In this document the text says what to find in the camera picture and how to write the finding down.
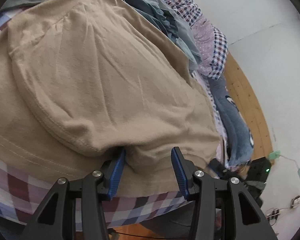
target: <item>beige shirt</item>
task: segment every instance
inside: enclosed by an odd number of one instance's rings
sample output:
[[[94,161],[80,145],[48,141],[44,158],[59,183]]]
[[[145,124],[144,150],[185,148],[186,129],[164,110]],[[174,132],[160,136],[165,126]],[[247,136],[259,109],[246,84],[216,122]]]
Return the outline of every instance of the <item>beige shirt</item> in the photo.
[[[0,159],[54,182],[127,150],[117,196],[177,191],[171,149],[205,171],[219,144],[188,59],[122,0],[47,0],[0,34]]]

